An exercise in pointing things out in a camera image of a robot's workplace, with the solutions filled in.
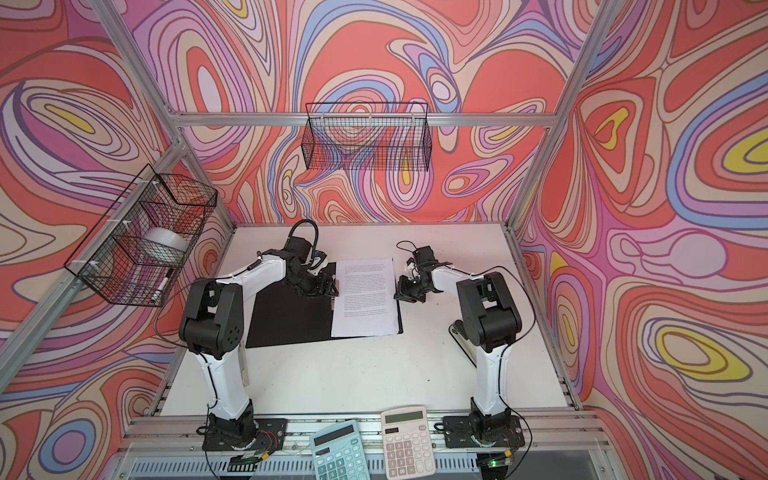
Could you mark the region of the blue folder with black inside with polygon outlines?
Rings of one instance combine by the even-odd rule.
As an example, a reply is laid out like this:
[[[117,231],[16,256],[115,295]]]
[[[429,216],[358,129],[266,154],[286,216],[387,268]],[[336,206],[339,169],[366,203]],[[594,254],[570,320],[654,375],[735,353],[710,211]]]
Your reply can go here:
[[[267,287],[255,297],[245,346],[253,349],[346,339],[331,337],[335,299],[303,296],[283,283]],[[401,334],[399,304],[398,314]]]

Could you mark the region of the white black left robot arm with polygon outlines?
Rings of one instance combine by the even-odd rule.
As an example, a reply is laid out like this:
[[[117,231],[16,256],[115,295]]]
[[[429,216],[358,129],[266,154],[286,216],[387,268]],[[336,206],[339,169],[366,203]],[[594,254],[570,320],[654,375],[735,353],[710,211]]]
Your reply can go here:
[[[191,284],[179,338],[196,356],[212,397],[206,413],[204,450],[251,449],[259,433],[241,373],[245,301],[276,283],[291,286],[307,297],[334,297],[338,292],[333,276],[324,271],[327,264],[322,251],[271,249],[233,273]]]

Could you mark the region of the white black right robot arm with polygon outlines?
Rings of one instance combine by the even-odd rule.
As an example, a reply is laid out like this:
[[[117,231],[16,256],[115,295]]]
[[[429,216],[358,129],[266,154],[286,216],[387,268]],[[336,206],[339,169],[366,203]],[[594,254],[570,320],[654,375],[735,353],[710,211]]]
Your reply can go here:
[[[513,412],[505,400],[505,354],[522,331],[522,317],[499,272],[470,275],[447,264],[412,268],[397,280],[394,298],[424,303],[429,293],[456,296],[461,317],[453,329],[474,350],[476,381],[464,418],[468,425],[457,433],[480,446],[495,445],[514,431]]]

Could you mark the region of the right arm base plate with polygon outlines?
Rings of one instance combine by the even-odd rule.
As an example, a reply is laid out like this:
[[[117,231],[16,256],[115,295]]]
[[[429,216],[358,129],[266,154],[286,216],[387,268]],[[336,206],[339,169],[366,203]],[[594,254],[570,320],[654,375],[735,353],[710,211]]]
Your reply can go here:
[[[520,417],[511,411],[496,415],[444,416],[435,428],[443,433],[445,446],[449,449],[503,448],[501,453],[484,457],[488,468],[507,464],[519,449],[526,446]]]

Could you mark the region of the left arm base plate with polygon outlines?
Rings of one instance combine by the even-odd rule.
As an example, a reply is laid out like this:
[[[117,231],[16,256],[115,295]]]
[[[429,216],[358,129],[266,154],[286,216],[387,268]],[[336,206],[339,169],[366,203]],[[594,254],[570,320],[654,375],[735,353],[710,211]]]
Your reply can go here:
[[[234,423],[235,430],[227,431],[209,415],[196,433],[203,439],[206,462],[216,473],[253,472],[283,448],[287,424],[285,418],[257,418],[253,425],[240,429]]]

